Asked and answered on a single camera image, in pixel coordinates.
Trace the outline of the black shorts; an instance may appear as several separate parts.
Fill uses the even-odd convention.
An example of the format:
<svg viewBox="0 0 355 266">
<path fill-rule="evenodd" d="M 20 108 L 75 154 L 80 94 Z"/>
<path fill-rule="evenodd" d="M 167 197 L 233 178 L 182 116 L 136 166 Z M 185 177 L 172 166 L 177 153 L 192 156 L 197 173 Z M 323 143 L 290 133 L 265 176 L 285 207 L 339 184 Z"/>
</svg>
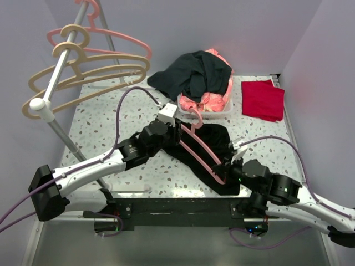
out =
<svg viewBox="0 0 355 266">
<path fill-rule="evenodd" d="M 226 127 L 219 124 L 204 124 L 201 128 L 195 130 L 195 135 L 197 135 L 210 148 L 220 162 L 225 156 L 231 156 L 231 150 L 229 148 L 231 139 Z M 191 148 L 193 152 L 195 152 L 210 168 L 217 164 L 201 144 L 188 133 L 182 133 L 181 141 Z M 164 152 L 187 166 L 204 185 L 212 189 L 218 195 L 236 196 L 239 194 L 239 184 L 218 184 L 198 160 L 181 145 L 166 147 Z"/>
</svg>

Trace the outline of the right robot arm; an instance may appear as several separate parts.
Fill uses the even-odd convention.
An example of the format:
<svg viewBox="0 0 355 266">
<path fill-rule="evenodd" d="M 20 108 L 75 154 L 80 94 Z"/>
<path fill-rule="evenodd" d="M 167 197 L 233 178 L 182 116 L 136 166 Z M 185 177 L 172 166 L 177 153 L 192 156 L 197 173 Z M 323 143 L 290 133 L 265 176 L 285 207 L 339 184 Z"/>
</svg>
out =
<svg viewBox="0 0 355 266">
<path fill-rule="evenodd" d="M 257 160 L 216 165 L 213 171 L 226 183 L 234 182 L 251 193 L 235 208 L 244 216 L 280 217 L 302 222 L 326 234 L 330 240 L 354 248 L 354 209 L 327 200 L 300 182 L 272 173 Z"/>
</svg>

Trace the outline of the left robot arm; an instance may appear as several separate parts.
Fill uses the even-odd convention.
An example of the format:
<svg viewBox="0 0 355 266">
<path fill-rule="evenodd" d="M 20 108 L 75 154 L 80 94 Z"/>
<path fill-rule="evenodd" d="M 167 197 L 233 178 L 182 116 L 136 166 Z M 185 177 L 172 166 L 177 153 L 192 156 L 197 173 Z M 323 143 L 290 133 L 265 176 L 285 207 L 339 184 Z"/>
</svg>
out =
<svg viewBox="0 0 355 266">
<path fill-rule="evenodd" d="M 160 150 L 176 146 L 182 134 L 182 122 L 155 119 L 141 132 L 116 144 L 112 150 L 89 160 L 63 168 L 37 168 L 28 191 L 41 222 L 57 218 L 64 212 L 89 211 L 110 217 L 115 211 L 114 198 L 108 188 L 95 192 L 80 188 L 102 177 L 141 166 Z"/>
</svg>

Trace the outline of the pink garment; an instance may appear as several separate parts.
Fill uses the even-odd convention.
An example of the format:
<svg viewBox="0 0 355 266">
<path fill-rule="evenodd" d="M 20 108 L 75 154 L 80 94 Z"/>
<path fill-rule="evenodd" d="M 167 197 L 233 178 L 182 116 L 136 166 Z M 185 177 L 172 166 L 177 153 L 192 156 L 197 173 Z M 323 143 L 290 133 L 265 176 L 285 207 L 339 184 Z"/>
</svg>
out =
<svg viewBox="0 0 355 266">
<path fill-rule="evenodd" d="M 199 103 L 189 99 L 187 96 L 179 95 L 177 103 L 181 110 L 188 111 L 190 108 L 196 109 L 198 112 L 222 112 L 227 109 L 227 104 L 231 100 L 231 91 L 234 84 L 231 71 L 229 81 L 227 83 L 226 93 L 224 95 L 215 93 L 204 93 Z"/>
</svg>

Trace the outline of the white plastic basket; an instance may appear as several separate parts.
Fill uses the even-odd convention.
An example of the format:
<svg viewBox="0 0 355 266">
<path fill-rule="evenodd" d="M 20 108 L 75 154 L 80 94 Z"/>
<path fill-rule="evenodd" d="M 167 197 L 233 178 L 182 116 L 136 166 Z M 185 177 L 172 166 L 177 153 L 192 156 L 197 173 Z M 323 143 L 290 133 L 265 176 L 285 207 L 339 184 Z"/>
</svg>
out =
<svg viewBox="0 0 355 266">
<path fill-rule="evenodd" d="M 196 115 L 188 112 L 190 108 L 197 109 L 203 119 L 221 119 L 230 115 L 233 111 L 233 100 L 229 96 L 224 98 L 218 94 L 206 93 L 203 95 L 202 103 L 196 103 L 180 94 L 177 99 L 179 113 L 187 119 L 195 119 Z"/>
</svg>

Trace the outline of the dark teal garment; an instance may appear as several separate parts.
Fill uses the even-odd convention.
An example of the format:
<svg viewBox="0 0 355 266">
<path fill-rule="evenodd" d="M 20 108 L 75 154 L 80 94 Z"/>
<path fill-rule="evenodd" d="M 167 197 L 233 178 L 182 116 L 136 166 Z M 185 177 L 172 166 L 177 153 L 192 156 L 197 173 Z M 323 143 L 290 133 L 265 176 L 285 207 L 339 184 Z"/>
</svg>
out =
<svg viewBox="0 0 355 266">
<path fill-rule="evenodd" d="M 172 101 L 183 95 L 198 103 L 205 93 L 225 95 L 231 74 L 222 59 L 200 50 L 179 56 L 164 71 L 148 77 L 147 84 Z"/>
</svg>

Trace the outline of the red folded cloth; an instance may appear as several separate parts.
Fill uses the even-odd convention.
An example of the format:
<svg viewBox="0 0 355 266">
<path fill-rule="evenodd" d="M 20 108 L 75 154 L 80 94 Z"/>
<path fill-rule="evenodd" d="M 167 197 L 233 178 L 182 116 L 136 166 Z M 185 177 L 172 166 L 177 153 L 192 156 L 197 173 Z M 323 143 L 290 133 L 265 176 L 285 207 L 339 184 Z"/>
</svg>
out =
<svg viewBox="0 0 355 266">
<path fill-rule="evenodd" d="M 283 119 L 285 91 L 269 80 L 242 81 L 242 114 L 276 122 Z"/>
</svg>

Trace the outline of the metal clothes rack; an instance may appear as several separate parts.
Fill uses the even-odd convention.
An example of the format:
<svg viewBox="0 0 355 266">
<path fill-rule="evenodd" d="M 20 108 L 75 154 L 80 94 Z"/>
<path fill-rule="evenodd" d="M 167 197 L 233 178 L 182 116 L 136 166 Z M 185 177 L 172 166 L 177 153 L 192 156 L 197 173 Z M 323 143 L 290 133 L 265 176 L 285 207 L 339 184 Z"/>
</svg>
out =
<svg viewBox="0 0 355 266">
<path fill-rule="evenodd" d="M 104 21 L 104 14 L 99 1 L 75 1 L 80 7 L 73 24 L 82 27 L 99 28 L 95 20 Z M 116 51 L 112 37 L 89 33 L 88 48 L 98 48 Z M 55 119 L 55 113 L 84 101 L 97 98 L 113 91 L 121 91 L 132 85 L 141 83 L 150 68 L 149 60 L 144 56 L 132 54 L 101 54 L 90 53 L 83 49 L 84 37 L 73 30 L 66 37 L 54 36 L 57 43 L 52 55 L 58 59 L 56 65 L 46 68 L 32 76 L 28 86 L 36 94 L 22 107 L 24 116 L 30 119 L 44 120 L 64 142 L 69 151 L 79 162 L 86 161 L 80 148 L 66 134 Z M 97 92 L 68 101 L 57 107 L 52 107 L 52 96 L 58 90 L 69 89 L 88 83 L 107 81 L 118 78 L 120 83 L 103 88 Z"/>
</svg>

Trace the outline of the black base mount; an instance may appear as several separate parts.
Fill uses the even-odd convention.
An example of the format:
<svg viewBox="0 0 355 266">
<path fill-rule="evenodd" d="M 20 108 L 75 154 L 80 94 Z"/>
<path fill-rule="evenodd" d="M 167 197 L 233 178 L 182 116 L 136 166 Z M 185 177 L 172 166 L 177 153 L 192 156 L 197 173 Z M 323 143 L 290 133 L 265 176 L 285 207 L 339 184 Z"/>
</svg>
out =
<svg viewBox="0 0 355 266">
<path fill-rule="evenodd" d="M 256 210 L 248 198 L 116 198 L 99 213 L 83 212 L 84 218 L 94 218 L 94 229 L 113 230 L 109 219 L 117 214 L 123 230 L 135 227 L 228 227 L 243 228 L 245 219 L 265 221 L 267 214 Z"/>
</svg>

